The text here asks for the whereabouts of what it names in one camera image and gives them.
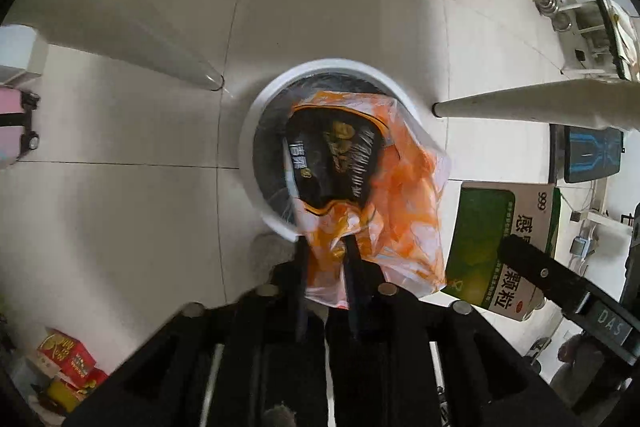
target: tile floor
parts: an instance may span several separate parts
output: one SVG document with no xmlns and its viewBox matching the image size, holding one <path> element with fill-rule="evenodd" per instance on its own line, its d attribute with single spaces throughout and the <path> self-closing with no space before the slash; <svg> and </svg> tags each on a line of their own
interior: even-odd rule
<svg viewBox="0 0 640 427">
<path fill-rule="evenodd" d="M 544 124 L 435 120 L 426 110 L 562 78 L 558 39 L 530 0 L 150 1 L 224 74 L 226 91 L 50 48 L 31 86 L 42 95 L 41 147 L 0 172 L 0 287 L 24 345 L 43 325 L 59 327 L 111 370 L 184 302 L 221 305 L 261 282 L 249 245 L 267 227 L 239 180 L 239 129 L 256 94 L 306 60 L 361 60 L 422 104 L 453 161 L 446 251 L 460 180 L 546 180 Z M 589 194 L 563 190 L 575 207 Z M 559 255 L 576 233 L 568 212 L 563 203 Z M 487 317 L 524 351 L 551 314 Z"/>
</svg>

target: white wall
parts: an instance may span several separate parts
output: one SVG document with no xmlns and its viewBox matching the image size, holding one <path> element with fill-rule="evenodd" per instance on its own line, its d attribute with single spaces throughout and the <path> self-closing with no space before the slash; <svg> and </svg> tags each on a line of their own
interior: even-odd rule
<svg viewBox="0 0 640 427">
<path fill-rule="evenodd" d="M 633 214 L 640 203 L 640 132 L 625 133 L 625 153 L 620 172 L 607 181 L 606 209 L 609 216 L 620 219 L 622 214 Z"/>
</svg>

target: suitcase wheel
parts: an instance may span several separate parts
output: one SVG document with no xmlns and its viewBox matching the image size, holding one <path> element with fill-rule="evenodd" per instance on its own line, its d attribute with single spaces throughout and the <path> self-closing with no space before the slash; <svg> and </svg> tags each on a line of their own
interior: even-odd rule
<svg viewBox="0 0 640 427">
<path fill-rule="evenodd" d="M 32 110 L 38 108 L 38 102 L 40 101 L 40 95 L 34 92 L 22 92 L 22 105 Z"/>
<path fill-rule="evenodd" d="M 38 136 L 38 133 L 36 132 L 30 132 L 29 133 L 29 149 L 30 150 L 36 150 L 38 148 L 38 145 L 40 144 L 40 136 Z"/>
</svg>

